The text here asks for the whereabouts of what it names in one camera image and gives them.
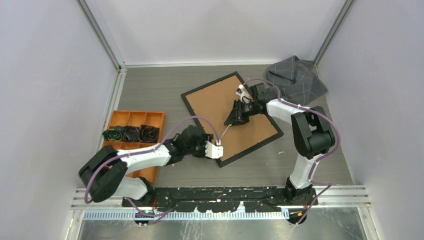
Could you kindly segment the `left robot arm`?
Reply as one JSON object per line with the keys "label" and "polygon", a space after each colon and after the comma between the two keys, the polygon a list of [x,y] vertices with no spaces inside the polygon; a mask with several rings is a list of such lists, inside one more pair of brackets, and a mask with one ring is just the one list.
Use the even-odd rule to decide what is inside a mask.
{"label": "left robot arm", "polygon": [[141,207],[153,202],[153,188],[144,177],[128,177],[138,170],[176,164],[185,156],[219,159],[224,148],[213,134],[189,125],[173,138],[150,147],[115,149],[102,147],[78,172],[86,187],[85,202],[103,202],[110,197],[129,197]]}

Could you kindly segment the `black picture frame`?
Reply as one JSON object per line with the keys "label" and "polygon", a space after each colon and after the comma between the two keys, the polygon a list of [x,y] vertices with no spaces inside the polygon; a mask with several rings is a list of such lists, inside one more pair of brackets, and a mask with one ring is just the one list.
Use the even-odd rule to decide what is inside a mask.
{"label": "black picture frame", "polygon": [[257,114],[249,122],[236,125],[234,102],[239,85],[245,81],[233,72],[181,94],[190,115],[198,116],[195,124],[207,134],[218,132],[223,156],[216,160],[222,168],[281,138],[284,133],[269,116]]}

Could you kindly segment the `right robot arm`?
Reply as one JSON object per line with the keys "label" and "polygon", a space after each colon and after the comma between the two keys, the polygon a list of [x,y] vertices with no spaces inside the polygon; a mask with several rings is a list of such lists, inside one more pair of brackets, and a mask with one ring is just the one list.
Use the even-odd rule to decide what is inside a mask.
{"label": "right robot arm", "polygon": [[266,115],[289,123],[298,152],[295,167],[284,188],[286,202],[299,205],[312,192],[312,176],[318,161],[335,144],[336,138],[328,117],[318,108],[296,105],[280,97],[272,99],[263,83],[250,86],[250,93],[239,85],[226,126],[247,124],[251,116]]}

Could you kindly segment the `yellow handled screwdriver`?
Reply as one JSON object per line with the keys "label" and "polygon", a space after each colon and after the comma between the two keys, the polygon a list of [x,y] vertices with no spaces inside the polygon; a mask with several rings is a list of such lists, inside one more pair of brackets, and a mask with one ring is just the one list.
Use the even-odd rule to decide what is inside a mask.
{"label": "yellow handled screwdriver", "polygon": [[219,142],[221,142],[221,141],[222,141],[222,139],[224,138],[225,134],[227,133],[228,129],[229,129],[231,126],[232,126],[232,124],[229,124],[229,125],[227,125],[227,126],[225,127],[225,129],[224,129],[223,133],[220,135]]}

